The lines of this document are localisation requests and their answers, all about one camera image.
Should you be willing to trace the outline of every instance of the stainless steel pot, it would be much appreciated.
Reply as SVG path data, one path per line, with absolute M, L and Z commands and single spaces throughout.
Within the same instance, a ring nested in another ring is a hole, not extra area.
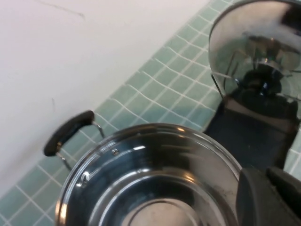
M 92 111 L 66 122 L 44 154 L 81 127 Z M 200 132 L 172 124 L 121 130 L 71 170 L 56 205 L 57 226 L 235 226 L 238 162 Z

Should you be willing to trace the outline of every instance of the kitchen countertop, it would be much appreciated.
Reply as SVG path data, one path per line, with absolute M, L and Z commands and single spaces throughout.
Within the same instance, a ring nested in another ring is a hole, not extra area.
M 210 77 L 209 32 L 214 19 L 231 3 L 212 1 L 95 109 L 95 120 L 106 135 L 150 122 L 196 130 L 206 127 L 221 101 Z M 64 145 L 62 155 L 74 165 L 100 140 L 95 127 L 86 127 Z M 285 165 L 285 170 L 298 179 L 300 145 L 297 139 Z M 53 225 L 55 202 L 67 175 L 58 158 L 42 159 L 0 200 L 0 226 Z

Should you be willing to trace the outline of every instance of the light blue tile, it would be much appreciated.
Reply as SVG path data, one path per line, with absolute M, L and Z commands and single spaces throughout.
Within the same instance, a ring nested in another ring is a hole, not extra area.
M 113 126 L 118 129 L 125 129 L 128 127 L 137 116 L 130 113 L 127 109 L 123 109 L 111 122 Z
M 186 44 L 187 42 L 175 36 L 166 44 L 166 46 L 178 53 L 184 46 L 186 46 Z
M 43 217 L 42 220 L 36 226 L 54 226 L 55 224 L 51 222 L 47 217 Z
M 149 99 L 141 94 L 138 94 L 138 96 L 136 96 L 135 99 L 128 104 L 127 109 L 135 113 L 136 115 L 140 115 L 150 104 L 151 101 Z
M 163 64 L 157 60 L 149 60 L 142 68 L 141 71 L 147 73 L 150 76 L 154 76 L 158 71 L 163 68 Z
M 39 165 L 50 175 L 54 175 L 62 166 L 62 160 L 57 156 L 44 157 Z
M 95 112 L 101 115 L 106 120 L 110 120 L 112 116 L 122 108 L 122 105 L 117 103 L 115 100 L 107 99 Z
M 95 114 L 94 121 L 101 127 L 103 127 L 106 124 L 106 121 L 102 117 L 100 117 L 98 114 Z M 100 136 L 99 130 L 94 125 L 86 126 L 86 127 L 82 128 L 81 130 L 94 141 L 95 141 L 95 139 L 98 139 L 98 136 Z
M 151 100 L 154 100 L 163 90 L 164 86 L 156 81 L 152 81 L 145 89 L 142 91 L 143 95 Z
M 181 72 L 187 65 L 189 61 L 184 59 L 183 57 L 178 56 L 171 64 L 170 68 L 175 70 L 176 72 Z
M 171 86 L 172 89 L 179 93 L 183 93 L 190 85 L 192 84 L 192 80 L 180 76 Z
M 137 125 L 144 125 L 147 124 L 145 121 L 143 121 L 142 119 L 137 119 L 137 121 L 135 121 L 135 123 L 132 126 L 137 126 Z
M 142 86 L 144 86 L 151 78 L 147 76 L 143 72 L 136 72 L 127 82 L 126 84 L 129 84 L 133 86 L 136 89 L 140 89 Z
M 11 216 L 19 210 L 28 199 L 16 187 L 13 187 L 0 200 L 0 213 L 6 218 Z
M 204 52 L 202 53 L 197 59 L 196 62 L 204 65 L 204 66 L 209 66 L 209 61 L 208 61 L 208 53 Z
M 73 158 L 76 159 L 77 161 L 80 160 L 80 158 L 85 154 L 87 153 L 91 148 L 95 148 L 96 147 L 96 144 L 93 143 L 92 141 L 89 141 L 84 148 L 81 148 L 78 152 L 76 152 L 74 155 L 73 155 Z
M 167 89 L 165 93 L 157 100 L 157 103 L 162 106 L 170 109 L 171 106 L 175 103 L 175 101 L 180 97 L 176 92 Z
M 54 181 L 51 181 L 37 196 L 34 197 L 33 201 L 44 211 L 47 211 L 53 204 L 53 200 L 58 199 L 60 191 L 61 187 Z
M 42 212 L 31 202 L 10 221 L 10 224 L 12 226 L 32 226 L 41 216 Z
M 208 27 L 205 28 L 202 32 L 203 32 L 204 34 L 210 35 L 211 28 L 212 28 L 212 26 L 208 26 Z
M 55 221 L 55 208 L 56 203 L 47 211 L 47 214 L 51 217 L 53 221 Z
M 300 136 L 297 136 L 295 138 L 295 140 L 293 141 L 293 145 L 291 147 L 293 150 L 297 151 L 297 152 L 300 152 L 301 150 L 301 137 Z
M 34 167 L 23 177 L 18 185 L 29 196 L 33 196 L 47 181 L 49 177 L 39 168 Z
M 292 172 L 292 175 L 297 178 L 298 180 L 301 180 L 301 161 L 299 160 L 295 169 Z
M 154 58 L 158 59 L 158 61 L 167 64 L 173 57 L 175 57 L 175 53 L 169 48 L 161 48 L 155 55 Z
M 186 41 L 190 41 L 191 39 L 193 39 L 196 35 L 198 34 L 197 31 L 193 30 L 191 27 L 189 26 L 185 26 L 183 27 L 178 35 L 182 38 L 184 38 Z
M 199 49 L 198 47 L 189 45 L 188 48 L 185 49 L 181 55 L 189 60 L 193 60 L 193 58 L 195 58 L 196 55 L 199 54 L 199 52 L 201 51 L 202 50 Z
M 228 4 L 221 0 L 214 0 L 210 6 L 220 12 L 222 12 L 224 9 L 228 7 Z
M 89 139 L 84 134 L 77 132 L 67 143 L 63 145 L 63 149 L 73 156 L 88 142 Z
M 4 226 L 4 225 L 5 225 L 5 222 L 4 222 L 4 220 L 3 220 L 2 218 L 0 218 L 0 225 L 1 225 L 1 226 Z
M 183 72 L 184 75 L 196 79 L 203 71 L 205 70 L 205 67 L 192 63 L 189 68 L 187 68 L 186 71 Z
M 205 96 L 208 91 L 209 88 L 207 86 L 195 83 L 193 87 L 186 93 L 186 96 L 199 101 Z
M 216 110 L 220 105 L 221 101 L 222 101 L 222 97 L 220 93 L 215 90 L 211 90 L 210 93 L 208 93 L 205 99 L 202 101 L 202 103 L 205 106 L 213 110 Z
M 132 87 L 128 85 L 121 86 L 113 95 L 111 98 L 116 99 L 121 104 L 125 104 L 129 101 L 130 98 L 132 98 L 137 91 L 133 89 Z
M 163 107 L 153 103 L 152 106 L 149 108 L 149 110 L 142 115 L 142 118 L 150 123 L 158 122 L 158 120 L 163 116 L 163 114 L 166 111 L 167 110 L 164 109 Z
M 201 128 L 198 125 L 196 125 L 194 123 L 191 123 L 190 121 L 185 121 L 184 124 L 183 124 L 183 126 L 188 127 L 190 129 L 194 129 L 196 131 L 200 131 L 201 130 Z
M 285 160 L 285 166 L 284 166 L 284 171 L 286 172 L 290 172 L 294 163 L 296 162 L 297 158 L 298 158 L 298 154 L 296 154 L 295 152 L 289 151 L 287 153 L 286 156 L 286 160 Z
M 180 116 L 186 117 L 196 105 L 197 105 L 196 102 L 194 102 L 186 97 L 182 97 L 182 99 L 172 109 L 172 111 L 177 113 Z
M 63 167 L 63 169 L 55 176 L 55 179 L 57 182 L 59 182 L 61 185 L 64 185 L 66 178 L 68 177 L 70 171 L 67 170 L 66 167 Z
M 161 121 L 162 123 L 170 123 L 175 125 L 180 125 L 183 121 L 183 118 L 174 114 L 173 112 L 169 112 Z
M 206 20 L 212 21 L 217 18 L 217 16 L 219 15 L 218 12 L 214 11 L 213 9 L 207 7 L 204 8 L 203 11 L 199 14 L 201 17 L 203 17 Z
M 156 78 L 156 80 L 163 85 L 168 86 L 169 83 L 177 77 L 177 73 L 170 70 L 169 68 L 165 68 L 164 71 L 160 73 L 160 75 Z
M 112 135 L 113 133 L 117 132 L 118 129 L 112 127 L 111 125 L 107 125 L 104 131 L 105 131 L 105 135 L 108 137 L 108 136 Z
M 203 74 L 201 78 L 198 79 L 199 82 L 208 85 L 208 86 L 215 86 L 213 79 L 211 77 L 211 71 L 206 70 L 206 72 Z
M 208 42 L 209 42 L 209 37 L 207 37 L 203 34 L 200 34 L 198 36 L 198 38 L 193 41 L 193 44 L 196 46 L 199 46 L 201 48 L 205 48 L 205 46 L 208 44 Z
M 190 26 L 197 29 L 198 31 L 201 31 L 207 24 L 208 24 L 208 22 L 206 20 L 200 18 L 199 16 L 196 16 L 190 22 Z
M 205 126 L 213 117 L 214 112 L 208 108 L 199 105 L 189 117 L 189 120 L 193 123 L 203 127 Z

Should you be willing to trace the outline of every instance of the pot handle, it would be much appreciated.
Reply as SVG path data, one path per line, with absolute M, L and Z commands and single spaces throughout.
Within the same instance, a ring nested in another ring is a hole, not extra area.
M 69 119 L 61 127 L 59 127 L 52 137 L 48 140 L 44 147 L 45 156 L 58 156 L 62 159 L 67 169 L 71 170 L 66 159 L 59 153 L 61 147 L 74 136 L 82 127 L 95 125 L 97 126 L 101 136 L 104 138 L 103 129 L 94 121 L 94 112 L 89 110 Z

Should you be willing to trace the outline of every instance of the pot rim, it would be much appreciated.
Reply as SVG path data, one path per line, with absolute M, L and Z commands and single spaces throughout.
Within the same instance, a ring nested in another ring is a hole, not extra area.
M 111 150 L 110 147 L 114 145 L 114 140 L 117 138 L 121 138 L 121 140 L 126 138 L 126 135 L 130 137 L 139 134 L 139 131 L 145 130 L 150 132 L 169 132 L 177 135 L 186 135 L 187 137 L 200 139 L 208 142 L 212 147 L 210 150 L 214 151 L 215 149 L 218 152 L 215 152 L 217 156 L 222 158 L 224 162 L 228 165 L 229 169 L 232 171 L 234 176 L 236 177 L 237 181 L 239 180 L 239 173 L 241 171 L 241 166 L 237 162 L 237 160 L 217 141 L 209 137 L 208 135 L 184 127 L 180 125 L 174 124 L 166 124 L 166 123 L 150 123 L 150 124 L 143 124 L 137 125 L 133 127 L 129 127 L 126 129 L 119 130 L 110 136 L 103 139 L 100 143 L 96 145 L 95 148 L 91 148 L 87 151 L 79 161 L 75 164 L 72 168 L 71 172 L 69 173 L 68 177 L 66 178 L 61 192 L 59 194 L 56 207 L 55 207 L 55 225 L 56 226 L 64 226 L 66 220 L 66 213 L 67 213 L 67 206 L 70 199 L 71 192 L 77 182 L 77 179 L 80 175 L 82 175 L 83 171 L 85 170 L 86 166 L 95 158 L 100 157 L 100 153 L 106 153 L 107 151 Z

